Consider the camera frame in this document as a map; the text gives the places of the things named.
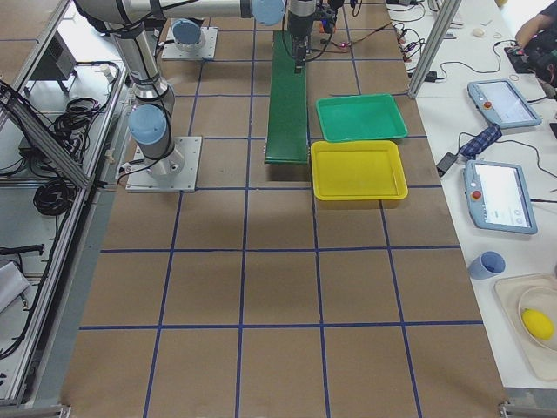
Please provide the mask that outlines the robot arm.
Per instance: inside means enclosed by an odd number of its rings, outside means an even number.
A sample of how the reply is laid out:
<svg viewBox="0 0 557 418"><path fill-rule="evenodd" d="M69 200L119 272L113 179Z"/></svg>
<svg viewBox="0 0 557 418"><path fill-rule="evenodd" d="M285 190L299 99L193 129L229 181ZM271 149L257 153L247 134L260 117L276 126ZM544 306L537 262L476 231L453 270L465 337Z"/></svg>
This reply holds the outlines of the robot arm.
<svg viewBox="0 0 557 418"><path fill-rule="evenodd" d="M92 25L104 25L101 32L114 39L133 83L138 104L128 127L144 162L142 168L123 173L165 181L196 179L199 159L193 153L201 144L198 138L179 141L171 134L175 94L151 53L145 21L175 18L195 25L205 17L238 17L271 26L286 17L295 64L301 69L317 12L314 1L78 1L76 7Z"/></svg>
<svg viewBox="0 0 557 418"><path fill-rule="evenodd" d="M197 52L204 44L202 17L181 17L171 20L171 33L174 44L184 52Z"/></svg>

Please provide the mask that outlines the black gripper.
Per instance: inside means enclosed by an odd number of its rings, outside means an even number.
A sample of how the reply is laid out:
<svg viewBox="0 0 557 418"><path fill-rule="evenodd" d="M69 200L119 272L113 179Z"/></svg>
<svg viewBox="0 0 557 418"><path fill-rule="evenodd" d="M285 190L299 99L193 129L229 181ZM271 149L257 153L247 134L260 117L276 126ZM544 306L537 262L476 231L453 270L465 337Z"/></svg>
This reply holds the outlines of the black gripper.
<svg viewBox="0 0 557 418"><path fill-rule="evenodd" d="M305 68L305 58L310 43L313 26L313 15L289 15L287 18L287 31L292 41L292 60L294 73L299 74Z"/></svg>

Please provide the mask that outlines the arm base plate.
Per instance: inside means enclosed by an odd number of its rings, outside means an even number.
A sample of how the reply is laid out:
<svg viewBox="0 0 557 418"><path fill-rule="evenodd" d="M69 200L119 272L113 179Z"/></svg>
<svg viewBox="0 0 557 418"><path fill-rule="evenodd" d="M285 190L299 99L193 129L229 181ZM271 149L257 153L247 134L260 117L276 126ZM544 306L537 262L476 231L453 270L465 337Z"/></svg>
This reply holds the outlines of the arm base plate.
<svg viewBox="0 0 557 418"><path fill-rule="evenodd" d="M202 138L174 137L172 153L154 162L136 147L135 159L124 166L127 192L194 192L197 184Z"/></svg>
<svg viewBox="0 0 557 418"><path fill-rule="evenodd" d="M202 61L215 56L218 38L217 27L198 27L178 22L169 29L162 52L163 60Z"/></svg>

